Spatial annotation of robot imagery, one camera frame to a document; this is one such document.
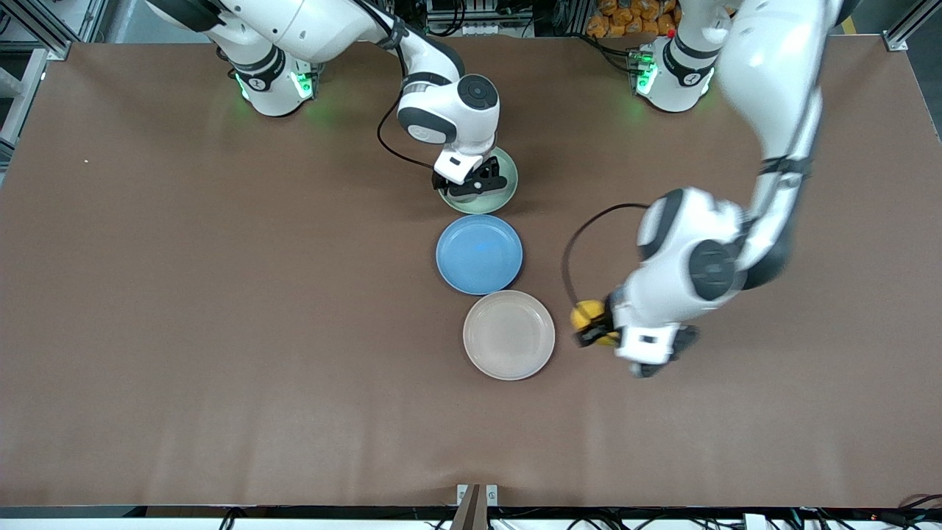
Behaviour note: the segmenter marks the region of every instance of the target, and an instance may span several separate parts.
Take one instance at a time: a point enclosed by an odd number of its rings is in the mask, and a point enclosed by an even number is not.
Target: brown table
[[[76,45],[0,193],[0,503],[895,505],[942,489],[942,148],[904,54],[835,38],[788,272],[640,381],[569,339],[563,244],[684,185],[747,203],[757,141],[718,91],[668,115],[579,41],[454,41],[503,100],[500,212],[557,348],[527,381],[466,358],[477,300],[432,249],[458,214],[374,129],[397,64],[354,46],[264,118],[208,45]],[[386,136],[432,160],[395,124]],[[638,215],[586,234],[601,297]]]

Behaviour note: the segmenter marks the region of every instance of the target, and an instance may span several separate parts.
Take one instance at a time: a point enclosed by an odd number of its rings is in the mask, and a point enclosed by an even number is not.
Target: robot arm
[[[435,172],[454,185],[465,184],[494,148],[500,112],[494,85],[483,76],[465,75],[453,50],[366,1],[148,4],[161,18],[202,32],[218,44],[233,64],[244,95],[263,114],[285,115],[313,97],[311,84],[305,84],[310,63],[327,62],[354,42],[369,41],[402,57],[406,72],[397,117],[414,139],[444,146]]]
[[[606,315],[594,321],[619,331],[616,355],[633,361],[636,375],[652,375],[692,343],[695,331],[684,321],[784,269],[818,131],[820,57],[840,8],[833,4],[839,2],[746,0],[728,35],[717,35],[725,16],[714,9],[719,4],[684,2],[682,23],[692,10],[717,13],[719,22],[705,23],[701,31],[724,41],[716,78],[759,137],[764,161],[748,210],[684,188],[645,212],[638,234],[642,264],[609,296]],[[676,85],[685,89],[682,82]],[[581,337],[601,337],[604,331],[583,329]]]

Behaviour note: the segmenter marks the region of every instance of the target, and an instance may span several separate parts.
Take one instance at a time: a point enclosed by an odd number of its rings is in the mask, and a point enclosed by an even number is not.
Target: black cable
[[[605,510],[602,510],[602,514],[603,514],[602,521],[604,521],[605,524],[610,526],[612,530],[631,530],[625,525],[624,522],[622,522],[622,517],[619,514],[619,510],[613,509],[611,513]]]
[[[690,521],[690,522],[696,523],[697,526],[703,528],[704,530],[713,530],[713,528],[710,528],[710,527],[709,527],[709,524],[707,524],[707,523],[705,523],[705,522],[700,522],[699,519],[695,519],[695,518],[693,518],[693,517],[687,517],[686,519],[687,519],[688,521]]]
[[[392,36],[393,29],[389,26],[389,24],[386,23],[385,20],[382,19],[379,13],[373,10],[371,6],[367,5],[364,0],[353,0],[353,2],[357,6],[359,6],[362,10],[366,11],[366,14],[369,15],[369,17],[373,19],[373,21],[376,22],[376,24],[379,25],[379,27],[381,27],[383,31],[386,32],[386,35],[390,37]],[[396,45],[396,55],[399,58],[399,68],[402,71],[402,77],[405,78],[406,77],[406,61],[405,61],[405,58],[402,56],[402,47],[399,46],[398,44]],[[393,105],[390,106],[389,110],[386,110],[386,113],[382,115],[380,124],[376,126],[376,139],[380,141],[380,145],[382,145],[383,149],[395,155],[396,157],[399,157],[407,162],[412,162],[413,164],[422,166],[424,168],[434,169],[430,164],[427,164],[425,162],[420,162],[414,158],[409,158],[404,155],[401,155],[399,152],[397,152],[395,149],[390,147],[389,144],[387,144],[382,139],[382,126],[386,124],[386,120],[389,119],[389,115],[393,113],[393,109],[395,109],[396,106],[399,104],[400,99],[402,99],[402,90],[399,90],[399,94],[396,96],[396,101],[393,102]]]
[[[616,50],[614,48],[603,46],[601,43],[599,43],[597,39],[591,38],[581,33],[565,33],[562,36],[563,37],[576,37],[577,39],[589,44],[591,47],[598,50],[602,54],[602,57],[605,58],[605,61],[611,66],[615,67],[616,70],[619,70],[626,74],[635,74],[635,73],[643,72],[643,70],[639,68],[628,68],[626,66],[622,66],[621,64],[618,64],[617,62],[615,62],[611,57],[609,57],[609,56],[615,56],[619,58],[628,58],[630,54],[627,51]]]
[[[533,20],[534,20],[534,18],[533,18],[532,16],[530,16],[530,21],[527,23],[527,25],[524,26],[524,32],[520,34],[520,37],[521,37],[521,38],[527,36],[527,30],[529,29],[530,25],[533,24]],[[535,27],[533,28],[533,37],[536,37],[536,28],[535,28]]]
[[[915,508],[916,506],[924,505],[936,499],[942,499],[942,493],[936,493],[935,495],[926,495],[925,497],[918,499],[916,501],[913,501],[912,503],[909,503],[908,505],[900,506],[900,510],[912,509],[912,508]]]
[[[389,151],[396,157],[402,158],[403,160],[407,162],[412,162],[416,166],[422,166],[423,168],[434,170],[435,168],[431,164],[420,162],[414,158],[409,158],[409,157],[406,157],[405,155],[402,155],[401,153],[397,152],[395,149],[390,147],[389,144],[387,144],[386,141],[382,139],[382,126],[386,124],[386,120],[389,118],[389,115],[393,113],[393,109],[396,108],[396,106],[399,104],[399,99],[401,98],[402,98],[402,92],[399,93],[399,97],[396,98],[396,101],[393,102],[393,105],[389,108],[389,110],[386,110],[386,113],[382,115],[380,124],[376,127],[376,139],[380,141],[380,145],[382,145],[382,147],[386,151]]]
[[[226,61],[226,62],[229,62],[229,57],[226,55],[225,52],[222,51],[222,47],[221,47],[221,46],[216,46],[216,57],[218,57],[219,60],[224,60],[224,61]],[[235,78],[236,78],[236,69],[235,69],[235,68],[230,68],[230,69],[229,69],[229,72],[226,73],[226,77],[229,77],[230,79],[235,79]]]
[[[500,507],[500,506],[497,508],[497,513],[499,513],[499,514],[500,514],[500,517],[501,517],[501,518],[504,518],[504,519],[507,519],[507,518],[510,518],[510,517],[523,517],[523,516],[525,516],[525,515],[529,515],[529,514],[531,514],[531,513],[536,513],[536,512],[539,512],[539,511],[546,511],[546,508],[532,508],[532,509],[529,509],[529,510],[527,510],[527,511],[525,511],[525,512],[520,512],[520,513],[504,513],[504,508],[502,508],[502,507]]]
[[[219,530],[232,530],[233,526],[236,525],[236,517],[248,517],[248,514],[240,507],[229,508],[219,524]]]
[[[942,523],[942,519],[939,519],[942,516],[942,510],[939,508],[925,508],[924,514],[919,519],[919,522],[939,522]]]
[[[795,521],[795,530],[804,530],[804,518],[798,516],[798,512],[795,511],[795,508],[791,509],[791,517]]]
[[[9,21],[13,20],[13,17],[9,16],[8,13],[0,9],[0,34],[7,31],[9,27]]]
[[[402,519],[403,517],[405,517],[405,516],[407,516],[407,515],[414,516],[414,518],[418,520],[418,514],[415,512],[415,508],[413,508],[412,511],[399,512],[399,513],[394,513],[394,514],[390,514],[390,515],[384,515],[384,516],[382,516],[382,517],[378,517],[377,519],[380,520],[380,521],[387,520],[387,519]]]
[[[429,31],[430,35],[435,37],[450,37],[458,32],[459,29],[464,25],[464,17],[467,15],[467,4],[465,0],[454,0],[455,1],[455,15],[451,19],[451,23],[448,24],[448,28],[442,33],[435,33],[434,31]],[[458,20],[459,12],[461,13],[461,20]]]
[[[834,520],[835,522],[837,522],[837,524],[840,524],[844,528],[844,530],[854,530],[854,528],[850,526],[849,524],[847,524],[843,519],[840,519],[838,517],[835,517],[829,514],[827,511],[824,510],[824,508],[821,508],[820,511],[822,514],[824,514],[824,517]]]
[[[582,232],[586,231],[586,228],[592,226],[593,223],[610,214],[611,212],[623,208],[648,209],[649,206],[643,205],[641,203],[622,203],[621,205],[605,208],[604,210],[593,215],[589,221],[583,223],[582,226],[576,230],[573,236],[569,238],[569,242],[566,243],[566,248],[562,251],[562,263],[560,265],[562,271],[562,285],[566,288],[566,295],[569,296],[570,303],[572,303],[576,310],[582,313],[582,316],[585,317],[587,321],[591,321],[592,317],[590,317],[586,310],[579,305],[579,299],[576,296],[576,288],[573,287],[573,278],[569,274],[569,257],[573,253],[573,247],[576,246],[576,241],[579,239],[579,236],[582,235]],[[642,526],[635,528],[635,530],[641,530],[641,528],[650,521],[653,521],[653,519],[643,523]]]
[[[818,518],[818,528],[820,530],[831,530],[831,525],[824,520],[819,510],[815,510],[815,517]]]
[[[570,525],[566,528],[566,530],[573,530],[573,528],[575,528],[576,525],[579,524],[580,522],[587,522],[588,524],[591,524],[592,527],[593,527],[595,530],[602,530],[602,527],[599,526],[598,524],[595,524],[595,522],[594,522],[593,520],[591,520],[591,519],[585,519],[585,518],[576,519],[575,521],[572,522],[572,524],[570,524]]]
[[[580,39],[581,41],[589,44],[591,47],[595,48],[596,50],[600,52],[612,54],[614,56],[619,56],[619,57],[628,57],[627,51],[616,50],[615,48],[609,48],[607,46],[603,46],[602,43],[598,41],[598,39],[594,39],[592,37],[589,37],[588,35],[583,35],[581,33],[563,33],[560,36],[561,37],[576,37],[577,39]]]
[[[717,526],[721,526],[723,528],[733,528],[734,530],[742,530],[743,528],[743,524],[741,522],[733,522],[733,523],[719,522],[715,519],[704,519],[704,521],[712,522],[713,524],[716,524]]]
[[[667,515],[658,515],[657,517],[652,517],[651,519],[649,519],[649,520],[647,520],[647,521],[642,522],[641,524],[639,524],[638,527],[635,528],[635,530],[642,530],[642,529],[643,529],[645,526],[647,526],[648,524],[651,524],[652,522],[657,521],[658,519],[663,519],[663,518],[665,518],[665,517],[668,517],[668,516],[667,516]]]
[[[821,5],[821,11],[822,11],[821,19],[824,20],[827,18],[826,16],[823,16],[823,13],[827,11],[827,4]],[[795,148],[798,146],[798,140],[802,136],[802,131],[804,130],[805,122],[810,118],[811,100],[813,99],[815,95],[815,91],[820,90],[821,63],[823,62],[823,59],[824,59],[825,47],[826,46],[822,45],[820,50],[818,51],[818,55],[816,56],[815,64],[818,66],[818,70],[815,73],[814,82],[808,87],[807,93],[804,95],[804,105],[802,108],[802,115],[796,125],[795,132],[792,133],[791,135],[791,140],[788,142],[788,149],[785,152],[785,157],[791,157],[792,155],[795,154]],[[779,179],[781,179],[785,175],[786,174],[781,171],[778,172]],[[775,194],[777,193],[777,190],[781,189],[779,184],[780,184],[779,182],[776,182],[774,183],[773,186],[770,186],[769,191],[767,192],[766,199],[763,202],[763,204],[759,205],[758,208],[753,210],[758,213],[755,215],[750,215],[750,217],[746,219],[745,223],[743,224],[743,229],[741,231],[741,233],[744,234],[744,237],[746,238],[749,237],[749,234],[750,232],[752,232],[752,229],[755,223],[759,219],[765,217],[766,213],[768,213],[769,210],[771,209],[772,203],[775,202]]]

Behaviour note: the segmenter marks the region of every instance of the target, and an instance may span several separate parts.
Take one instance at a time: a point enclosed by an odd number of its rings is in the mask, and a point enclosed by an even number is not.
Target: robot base
[[[667,112],[690,110],[709,90],[709,80],[713,71],[704,75],[697,84],[685,87],[663,66],[664,46],[670,41],[667,37],[658,37],[654,42],[641,47],[641,52],[655,58],[646,73],[638,75],[634,90],[639,96],[651,102],[651,105]]]
[[[265,91],[253,90],[252,81],[247,84],[238,75],[235,80],[242,89],[242,98],[252,104],[255,110],[272,118],[280,118],[293,114],[305,101],[317,98],[323,71],[323,64],[296,60],[293,68],[285,68]]]
[[[495,147],[491,155],[497,158],[499,174],[507,179],[507,187],[481,195],[468,195],[467,198],[453,197],[448,195],[446,190],[438,190],[442,200],[461,213],[468,214],[492,213],[509,203],[517,191],[517,166],[513,163],[513,158],[499,147]]]

